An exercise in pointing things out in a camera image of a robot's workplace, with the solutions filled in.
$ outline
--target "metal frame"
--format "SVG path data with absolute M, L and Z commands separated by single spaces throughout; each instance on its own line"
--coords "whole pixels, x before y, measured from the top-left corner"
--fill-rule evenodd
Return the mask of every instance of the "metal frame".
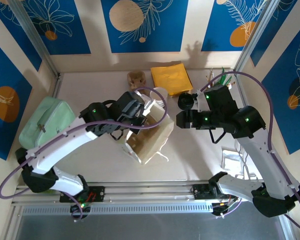
M 34 24 L 32 23 L 29 15 L 27 14 L 24 6 L 19 0 L 7 0 L 11 11 L 13 12 L 14 16 L 20 23 L 20 26 L 24 30 L 25 34 L 31 41 L 32 45 L 34 46 L 35 50 L 41 57 L 42 61 L 46 63 L 47 67 L 51 71 L 51 73 L 57 79 L 59 77 L 58 71 L 50 57 L 48 49 L 44 44 L 43 40 L 41 39 L 38 31 L 36 30 Z
M 194 184 L 207 184 L 208 181 L 158 181 L 158 182 L 89 182 L 89 186 L 104 186 L 104 199 L 98 204 L 165 204 L 165 203 L 222 203 L 227 199 L 195 200 L 191 192 Z M 18 186 L 19 193 L 27 186 Z M 12 199 L 12 206 L 59 205 L 60 193 L 33 193 L 28 191 Z
M 258 40 L 260 39 L 262 33 L 264 32 L 269 20 L 271 19 L 273 13 L 275 12 L 279 2 L 280 2 L 280 0 L 269 0 L 268 3 L 266 4 L 265 8 L 263 9 L 262 13 L 260 14 L 258 21 L 255 24 L 255 27 L 252 30 L 250 37 L 248 38 L 248 40 L 241 52 L 241 55 L 240 55 L 238 61 L 236 62 L 235 66 L 233 68 L 235 71 L 240 72 L 245 67 L 246 62 L 250 58 L 252 51 L 254 50 Z M 235 77 L 236 83 L 238 84 L 238 90 L 239 90 L 239 94 L 242 99 L 243 106 L 247 106 L 248 98 L 245 94 L 240 77 L 237 75 L 235 75 L 234 77 Z
M 46 63 L 49 70 L 56 78 L 52 96 L 57 98 L 61 89 L 64 74 L 59 74 L 50 54 L 44 45 L 41 37 L 31 22 L 26 10 L 18 0 L 7 0 L 9 6 L 19 21 L 21 27 L 29 37 L 31 43 L 36 51 Z M 246 61 L 249 59 L 251 52 L 256 46 L 261 34 L 268 24 L 273 12 L 275 11 L 280 0 L 268 1 L 264 10 L 262 11 L 255 28 L 251 33 L 242 53 L 236 63 L 234 70 L 241 71 L 244 68 Z M 238 84 L 239 94 L 241 96 L 243 105 L 248 104 L 247 97 L 244 93 L 241 80 L 235 76 Z M 92 214 L 137 214 L 137 213 L 175 213 L 175 212 L 211 212 L 209 206 L 212 203 L 220 203 L 226 200 L 210 199 L 210 200 L 196 200 L 191 192 L 194 184 L 207 184 L 207 181 L 165 181 L 165 182 L 99 182 L 89 183 L 90 186 L 105 186 L 104 201 L 94 203 L 92 207 Z M 26 186 L 18 186 L 15 193 L 27 188 Z M 6 220 L 5 229 L 2 232 L 0 240 L 15 240 L 18 234 L 18 228 L 21 222 L 21 217 L 29 214 L 36 214 L 35 209 L 41 209 L 40 214 L 69 214 L 69 205 L 59 202 L 60 194 L 56 192 L 33 193 L 26 192 L 23 195 L 16 196 L 12 200 L 9 214 Z M 286 239 L 296 240 L 293 228 L 286 217 L 279 217 L 281 226 L 284 231 Z

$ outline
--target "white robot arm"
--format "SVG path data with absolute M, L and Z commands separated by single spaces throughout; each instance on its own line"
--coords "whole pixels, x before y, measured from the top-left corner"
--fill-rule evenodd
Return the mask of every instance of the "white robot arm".
M 238 179 L 226 172 L 219 172 L 209 180 L 208 191 L 207 187 L 202 190 L 202 186 L 194 186 L 197 192 L 195 197 L 205 199 L 211 194 L 216 197 L 228 194 L 252 202 L 267 217 L 286 214 L 297 201 L 294 189 L 300 195 L 300 183 L 288 171 L 275 149 L 272 147 L 269 150 L 269 133 L 259 112 L 252 106 L 238 109 L 224 85 L 207 89 L 204 96 L 209 111 L 192 109 L 194 101 L 198 101 L 196 94 L 183 93 L 179 96 L 178 106 L 183 111 L 176 116 L 176 125 L 180 128 L 209 130 L 213 143 L 217 143 L 226 133 L 232 134 L 250 155 L 264 182 Z M 223 128 L 224 132 L 214 140 L 212 130 L 216 128 Z M 275 155 L 292 184 L 287 182 L 272 155 Z
M 56 135 L 44 147 L 38 146 L 29 150 L 18 149 L 16 156 L 19 164 L 34 158 L 22 167 L 21 175 L 25 184 L 34 193 L 52 189 L 75 196 L 76 199 L 87 198 L 89 187 L 84 177 L 63 172 L 55 167 L 55 164 L 83 144 L 93 141 L 105 133 L 112 134 L 117 130 L 123 131 L 124 128 L 108 122 L 83 128 L 79 128 L 79 126 L 96 121 L 115 121 L 126 123 L 128 126 L 142 126 L 146 120 L 145 108 L 149 104 L 150 102 L 145 102 L 137 93 L 128 91 L 117 101 L 92 103 L 68 128 Z M 136 134 L 140 131 L 132 128 L 130 130 Z

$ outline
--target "mint green bag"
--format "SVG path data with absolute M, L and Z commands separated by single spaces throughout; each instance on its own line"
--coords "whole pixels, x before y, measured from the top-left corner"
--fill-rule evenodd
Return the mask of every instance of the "mint green bag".
M 47 96 L 21 131 L 19 142 L 28 150 L 42 145 L 68 127 L 75 118 L 65 101 Z

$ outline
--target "yellow napkin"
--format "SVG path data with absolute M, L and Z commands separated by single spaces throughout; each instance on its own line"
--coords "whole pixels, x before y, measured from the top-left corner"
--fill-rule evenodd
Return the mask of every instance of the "yellow napkin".
M 151 73 L 154 85 L 165 88 L 170 96 L 193 89 L 183 63 L 173 66 L 152 67 Z

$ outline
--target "blue poster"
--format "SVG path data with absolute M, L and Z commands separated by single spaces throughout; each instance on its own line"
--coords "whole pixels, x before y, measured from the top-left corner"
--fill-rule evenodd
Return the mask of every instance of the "blue poster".
M 0 48 L 0 158 L 7 160 L 32 87 Z
M 4 1 L 0 1 L 1 21 L 8 29 L 10 34 L 13 36 L 14 40 L 18 43 L 24 54 L 30 60 L 34 68 L 38 71 L 42 62 L 41 57 L 39 56 L 31 41 L 23 31 L 15 15 L 10 10 L 9 6 L 7 4 L 3 4 L 2 2 Z
M 215 0 L 202 51 L 241 51 L 267 0 Z
M 101 0 L 112 53 L 180 52 L 188 0 Z
M 300 31 L 262 81 L 290 154 L 300 149 Z
M 269 20 L 267 26 L 263 30 L 263 33 L 255 45 L 250 57 L 251 60 L 256 66 L 260 61 L 261 57 L 267 50 L 269 44 L 274 39 L 275 35 L 279 31 L 281 25 L 286 20 L 290 11 L 296 4 L 297 0 L 281 0 L 276 7 L 271 19 Z
M 0 0 L 0 18 L 19 45 L 26 38 L 8 5 Z M 90 54 L 74 0 L 21 1 L 51 55 Z

